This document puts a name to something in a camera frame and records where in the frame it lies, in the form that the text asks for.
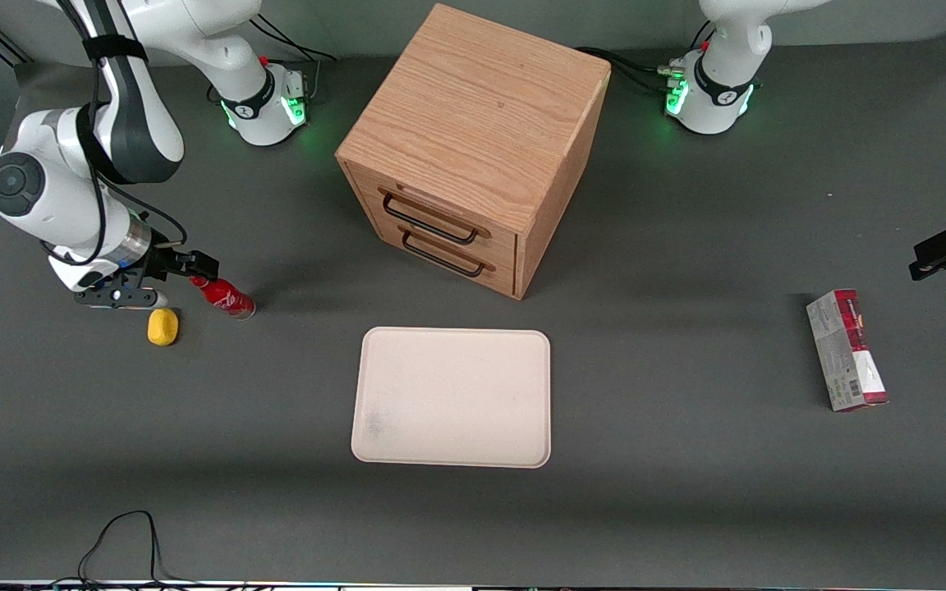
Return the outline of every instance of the green led light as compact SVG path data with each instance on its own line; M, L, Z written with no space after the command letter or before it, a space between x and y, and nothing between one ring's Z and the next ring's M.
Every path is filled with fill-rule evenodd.
M746 106L751 101L751 94L754 93L754 84L751 84L751 87L746 90L746 98L743 99L743 106L739 108L740 115L743 115L746 112Z
M295 127L305 123L304 100L301 100L301 98L279 97L279 104L282 104L282 108L287 112L287 117L290 117L290 122Z
M221 102L221 109L225 112L225 117L228 117L228 126L236 129L236 121L232 120L232 113L228 111L227 106L225 106L225 101Z
M667 100L667 111L671 115L677 115L681 112L682 106L684 106L684 99L688 96L688 82L682 80L681 84L676 87L676 89L671 90L673 96Z

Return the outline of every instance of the wall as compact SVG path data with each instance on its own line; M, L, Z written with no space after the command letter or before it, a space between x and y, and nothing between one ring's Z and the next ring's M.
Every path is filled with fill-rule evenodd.
M434 0L264 0L262 14L299 44L341 56L397 55ZM693 0L449 0L559 44L676 48L702 24ZM770 22L777 44L872 44L946 34L946 0L834 0ZM34 0L0 0L0 29L40 61L85 63L59 11ZM244 24L237 33L258 53L294 55ZM154 56L155 63L177 63Z

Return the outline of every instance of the gray table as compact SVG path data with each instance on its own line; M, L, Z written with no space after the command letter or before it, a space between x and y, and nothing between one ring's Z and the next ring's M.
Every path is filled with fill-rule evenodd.
M946 273L906 268L946 227L946 39L778 48L719 138L617 77L525 302L375 239L332 153L390 63L326 64L311 125L271 149L198 72L154 73L188 150L135 191L255 295L251 322L172 279L183 337L151 346L145 314L72 304L0 220L0 577L69 575L146 508L200 579L946 588ZM20 79L21 112L89 85ZM836 287L861 291L889 406L827 407L803 304ZM547 333L549 463L354 459L378 325ZM146 545L121 524L91 572L139 579Z

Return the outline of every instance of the black strap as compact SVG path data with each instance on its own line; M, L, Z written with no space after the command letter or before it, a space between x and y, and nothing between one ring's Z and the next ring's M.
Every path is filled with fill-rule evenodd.
M101 34L99 37L91 37L83 40L82 46L86 49L86 56L91 61L97 61L101 57L116 56L141 57L142 60L148 61L148 53L145 52L144 45L121 34Z
M222 102L225 103L229 111L234 112L240 119L256 119L262 112L262 107L273 100L274 90L275 78L273 78L273 73L265 68L265 84L262 84L262 89L255 96L244 101L230 101L228 98L222 98Z
M694 72L696 82L699 83L700 89L706 91L710 96L710 100L717 106L734 104L743 96L743 93L746 93L746 90L751 87L751 83L754 82L754 80L748 80L746 83L740 84L739 86L725 86L720 82L714 82L714 80L710 79L710 76L706 75L706 71L703 70L702 56L699 56L699 59L696 60Z
M86 160L94 166L94 171L102 173L106 179L118 185L134 184L128 181L124 176L116 171L116 165L112 164L112 159L104 151L104 146L98 142L97 135L94 135L94 125L90 123L90 109L98 108L102 103L87 103L79 109L76 115L76 135L79 137L79 146L82 146L83 153L86 154Z

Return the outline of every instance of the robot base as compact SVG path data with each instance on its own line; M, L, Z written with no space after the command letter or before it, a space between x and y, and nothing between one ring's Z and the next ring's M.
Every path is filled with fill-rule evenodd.
M300 71L289 71L278 64L269 64L273 75L274 96L255 119L241 119L229 112L224 102L222 109L228 124L239 131L241 138L255 146L278 144L290 137L294 130L305 125L305 82Z
M696 49L683 57L676 57L669 65L686 68L684 71L693 71L696 61L702 55L703 52ZM699 86L695 76L687 76L671 89L671 94L667 97L665 112L696 134L721 134L722 131L727 131L729 127L732 127L732 124L746 112L747 101L750 100L752 93L754 93L754 85L751 85L743 97L732 101L732 104L718 106L714 104L710 94Z

